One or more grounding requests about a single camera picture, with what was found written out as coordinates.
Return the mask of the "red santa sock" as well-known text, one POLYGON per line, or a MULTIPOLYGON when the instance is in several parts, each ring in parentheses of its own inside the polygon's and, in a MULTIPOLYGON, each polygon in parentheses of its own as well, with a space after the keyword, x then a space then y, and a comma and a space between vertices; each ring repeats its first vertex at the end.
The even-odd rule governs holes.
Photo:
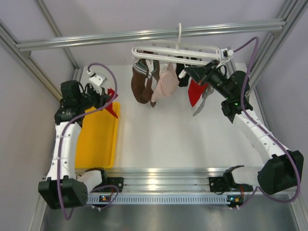
MULTIPOLYGON (((112 88, 109 88, 107 90, 107 94, 110 96, 110 98, 113 98, 115 91, 112 88)), ((116 112, 114 111, 113 108, 113 103, 110 103, 106 108, 107 112, 109 112, 112 116, 114 116, 115 118, 118 118, 118 115, 116 114, 116 112)))
POLYGON ((199 85, 193 79, 191 80, 189 88, 188 88, 188 96, 189 96, 191 107, 194 107, 197 104, 200 97, 202 96, 204 91, 207 89, 207 87, 208 87, 207 83, 205 83, 204 85, 199 85))

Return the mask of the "grey sock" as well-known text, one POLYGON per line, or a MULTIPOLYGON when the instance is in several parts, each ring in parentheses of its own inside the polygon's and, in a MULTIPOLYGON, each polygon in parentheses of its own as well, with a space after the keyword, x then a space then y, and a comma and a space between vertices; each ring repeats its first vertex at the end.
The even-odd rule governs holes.
POLYGON ((212 87, 207 87, 205 91, 202 93, 202 102, 194 112, 193 116, 198 115, 204 108, 206 99, 208 98, 209 95, 211 95, 214 92, 214 89, 212 87))

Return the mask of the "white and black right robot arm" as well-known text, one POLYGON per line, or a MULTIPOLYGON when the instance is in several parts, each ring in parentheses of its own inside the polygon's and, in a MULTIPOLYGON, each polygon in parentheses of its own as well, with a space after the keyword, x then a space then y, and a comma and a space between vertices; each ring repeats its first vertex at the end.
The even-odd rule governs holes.
POLYGON ((258 187, 273 195, 292 187, 300 189, 304 157, 282 145, 257 117, 245 93, 249 90, 248 76, 235 71, 230 77, 222 73, 219 61, 204 66, 189 66, 185 72, 200 85, 208 84, 224 97, 221 109, 225 117, 250 141, 260 155, 262 167, 235 166, 224 172, 224 184, 235 191, 242 184, 258 187))

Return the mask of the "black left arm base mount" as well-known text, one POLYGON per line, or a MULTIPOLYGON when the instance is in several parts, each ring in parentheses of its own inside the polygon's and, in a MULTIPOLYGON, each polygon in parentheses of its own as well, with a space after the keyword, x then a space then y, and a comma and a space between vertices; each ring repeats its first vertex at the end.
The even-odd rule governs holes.
POLYGON ((95 187, 95 189, 98 189, 96 192, 104 192, 104 193, 115 193, 116 189, 112 188, 112 187, 106 187, 106 188, 102 188, 102 186, 105 185, 113 185, 116 186, 120 192, 122 192, 123 190, 123 186, 124 186, 124 178, 123 177, 107 177, 106 179, 104 179, 102 181, 101 184, 97 185, 95 187))

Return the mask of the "white plastic clip hanger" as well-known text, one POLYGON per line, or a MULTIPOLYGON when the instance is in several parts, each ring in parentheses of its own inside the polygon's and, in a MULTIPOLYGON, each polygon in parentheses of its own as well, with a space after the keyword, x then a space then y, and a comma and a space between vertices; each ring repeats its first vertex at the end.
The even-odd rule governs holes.
POLYGON ((131 50, 135 62, 141 59, 157 60, 164 65, 164 71, 168 63, 181 63, 188 66, 189 57, 200 58, 201 65, 205 65, 212 60, 221 61, 220 49, 215 46, 197 45, 181 42, 183 29, 181 23, 178 24, 176 41, 170 40, 150 40, 148 42, 136 42, 131 50))

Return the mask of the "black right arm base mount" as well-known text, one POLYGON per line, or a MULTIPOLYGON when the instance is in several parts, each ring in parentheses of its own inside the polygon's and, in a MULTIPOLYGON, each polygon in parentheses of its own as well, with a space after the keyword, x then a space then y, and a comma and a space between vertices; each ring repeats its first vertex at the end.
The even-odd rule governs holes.
POLYGON ((231 184, 223 177, 209 177, 210 191, 216 194, 223 194, 229 192, 252 192, 254 188, 247 184, 231 184))

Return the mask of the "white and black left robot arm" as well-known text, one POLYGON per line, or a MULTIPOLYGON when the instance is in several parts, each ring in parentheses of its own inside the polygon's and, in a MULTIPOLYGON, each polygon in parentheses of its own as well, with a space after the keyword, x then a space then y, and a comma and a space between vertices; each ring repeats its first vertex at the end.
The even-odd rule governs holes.
POLYGON ((82 207, 95 188, 107 189, 109 180, 103 168, 90 168, 77 179, 75 159, 85 111, 92 107, 104 109, 115 94, 113 89, 105 90, 93 83, 83 87, 76 80, 63 82, 61 93, 60 107, 54 115, 56 138, 51 166, 38 185, 38 192, 54 210, 82 207))

